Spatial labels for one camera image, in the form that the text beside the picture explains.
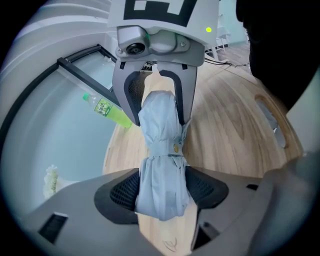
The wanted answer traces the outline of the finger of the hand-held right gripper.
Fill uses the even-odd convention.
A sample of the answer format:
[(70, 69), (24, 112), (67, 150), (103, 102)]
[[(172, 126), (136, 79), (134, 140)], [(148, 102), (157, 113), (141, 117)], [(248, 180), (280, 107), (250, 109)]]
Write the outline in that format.
[(191, 118), (198, 68), (182, 63), (158, 61), (157, 69), (161, 76), (173, 80), (179, 123), (185, 125)]
[(139, 112), (145, 91), (148, 73), (142, 71), (145, 61), (117, 61), (112, 87), (120, 107), (136, 126), (140, 126)]

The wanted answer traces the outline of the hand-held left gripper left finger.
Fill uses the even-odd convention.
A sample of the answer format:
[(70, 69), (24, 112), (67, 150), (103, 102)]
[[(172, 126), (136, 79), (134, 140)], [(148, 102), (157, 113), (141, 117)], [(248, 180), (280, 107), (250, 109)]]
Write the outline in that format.
[(71, 184), (23, 219), (50, 256), (152, 256), (134, 211), (139, 170), (126, 169)]

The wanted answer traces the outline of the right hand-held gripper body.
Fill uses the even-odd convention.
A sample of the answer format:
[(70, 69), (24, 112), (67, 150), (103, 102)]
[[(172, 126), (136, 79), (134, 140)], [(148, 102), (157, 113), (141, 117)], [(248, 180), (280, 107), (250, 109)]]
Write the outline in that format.
[(113, 0), (107, 26), (123, 62), (170, 62), (199, 67), (216, 41), (217, 0)]

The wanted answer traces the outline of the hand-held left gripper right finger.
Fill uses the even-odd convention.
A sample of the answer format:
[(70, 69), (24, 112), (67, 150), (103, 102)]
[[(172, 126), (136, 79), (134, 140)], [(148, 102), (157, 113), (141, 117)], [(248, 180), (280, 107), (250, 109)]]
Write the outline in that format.
[(193, 256), (246, 256), (270, 202), (272, 175), (238, 176), (188, 166), (187, 188), (197, 206)]

